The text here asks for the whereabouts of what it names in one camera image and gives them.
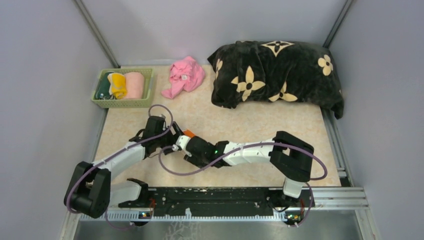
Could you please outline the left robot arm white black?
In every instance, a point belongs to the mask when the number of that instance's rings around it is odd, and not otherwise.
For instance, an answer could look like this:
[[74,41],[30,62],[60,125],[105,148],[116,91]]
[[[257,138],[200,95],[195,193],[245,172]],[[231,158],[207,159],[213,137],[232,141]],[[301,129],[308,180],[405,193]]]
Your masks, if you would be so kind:
[[184,135],[176,122],[166,124],[163,116],[150,116],[145,128],[117,152],[92,163],[81,161],[75,166],[63,203],[70,213],[85,214],[97,219],[109,206],[132,202],[138,207],[149,203],[150,193],[139,180],[127,180],[112,185],[125,170],[146,158],[157,149],[174,145]]

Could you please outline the grey yellow duck towel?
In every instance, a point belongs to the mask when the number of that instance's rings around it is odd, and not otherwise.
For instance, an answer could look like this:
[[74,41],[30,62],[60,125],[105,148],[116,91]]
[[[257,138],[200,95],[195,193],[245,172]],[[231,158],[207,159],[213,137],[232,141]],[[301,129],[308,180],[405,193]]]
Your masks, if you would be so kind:
[[117,100],[123,99],[127,95],[126,77],[121,73],[110,73],[107,76],[110,83],[109,94]]

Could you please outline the black floral pillow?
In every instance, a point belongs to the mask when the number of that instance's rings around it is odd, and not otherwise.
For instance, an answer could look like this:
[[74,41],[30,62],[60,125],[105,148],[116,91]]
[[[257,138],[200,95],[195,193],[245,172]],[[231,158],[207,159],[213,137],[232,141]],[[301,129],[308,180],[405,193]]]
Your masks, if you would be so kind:
[[211,102],[234,109],[240,103],[310,103],[344,114],[335,59],[328,48],[301,41],[237,41],[208,57],[215,78]]

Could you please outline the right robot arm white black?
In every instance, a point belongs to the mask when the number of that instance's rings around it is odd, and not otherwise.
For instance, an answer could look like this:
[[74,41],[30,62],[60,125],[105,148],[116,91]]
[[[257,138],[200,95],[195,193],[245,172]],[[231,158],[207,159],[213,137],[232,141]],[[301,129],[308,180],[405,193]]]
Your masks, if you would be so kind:
[[281,199],[287,206],[295,206],[301,200],[303,185],[311,179],[314,147],[286,131],[278,131],[268,140],[248,143],[212,144],[198,136],[181,135],[176,145],[185,152],[184,159],[198,168],[208,164],[215,168],[272,164],[285,176]]

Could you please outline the orange peach towel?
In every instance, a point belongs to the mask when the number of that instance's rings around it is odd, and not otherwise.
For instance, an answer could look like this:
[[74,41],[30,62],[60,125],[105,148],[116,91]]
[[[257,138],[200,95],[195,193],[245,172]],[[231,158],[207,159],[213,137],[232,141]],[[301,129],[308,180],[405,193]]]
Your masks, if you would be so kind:
[[184,130],[183,131],[183,133],[184,133],[184,135],[186,135],[186,136],[188,136],[189,138],[193,138],[193,137],[195,137],[196,135],[191,131],[191,130],[189,130],[189,129],[186,129],[186,130]]

